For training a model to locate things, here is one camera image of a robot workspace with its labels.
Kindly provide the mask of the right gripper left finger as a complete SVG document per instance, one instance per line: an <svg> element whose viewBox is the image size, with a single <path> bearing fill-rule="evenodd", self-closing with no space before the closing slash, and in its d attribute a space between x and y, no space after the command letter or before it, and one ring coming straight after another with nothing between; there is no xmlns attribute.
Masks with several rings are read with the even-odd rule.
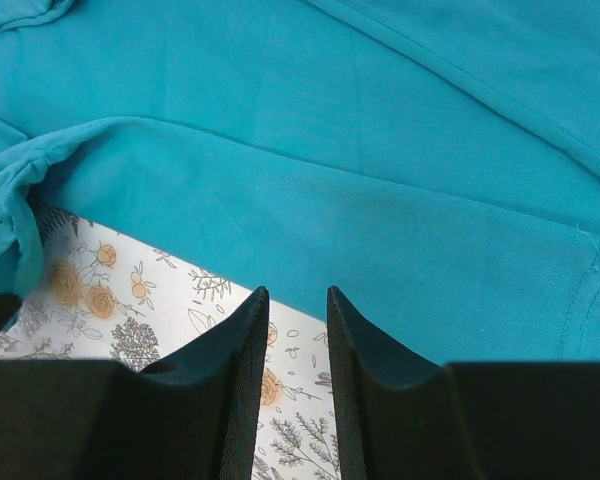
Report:
<svg viewBox="0 0 600 480"><path fill-rule="evenodd" d="M269 321L259 287L224 321L136 374L132 479L251 475Z"/></svg>

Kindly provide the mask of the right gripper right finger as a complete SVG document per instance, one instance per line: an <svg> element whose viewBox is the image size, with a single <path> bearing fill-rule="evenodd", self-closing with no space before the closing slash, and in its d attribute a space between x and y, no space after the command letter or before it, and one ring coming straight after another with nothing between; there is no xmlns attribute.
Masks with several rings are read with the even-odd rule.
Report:
<svg viewBox="0 0 600 480"><path fill-rule="evenodd" d="M336 286L327 330L343 478L452 478L452 396L439 366L372 324Z"/></svg>

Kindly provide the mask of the teal t-shirt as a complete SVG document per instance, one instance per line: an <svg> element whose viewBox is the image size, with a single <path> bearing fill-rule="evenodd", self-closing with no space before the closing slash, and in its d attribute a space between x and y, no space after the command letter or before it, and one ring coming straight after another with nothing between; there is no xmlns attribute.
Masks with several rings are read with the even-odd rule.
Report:
<svg viewBox="0 0 600 480"><path fill-rule="evenodd" d="M600 360L600 1L0 1L27 196L438 363Z"/></svg>

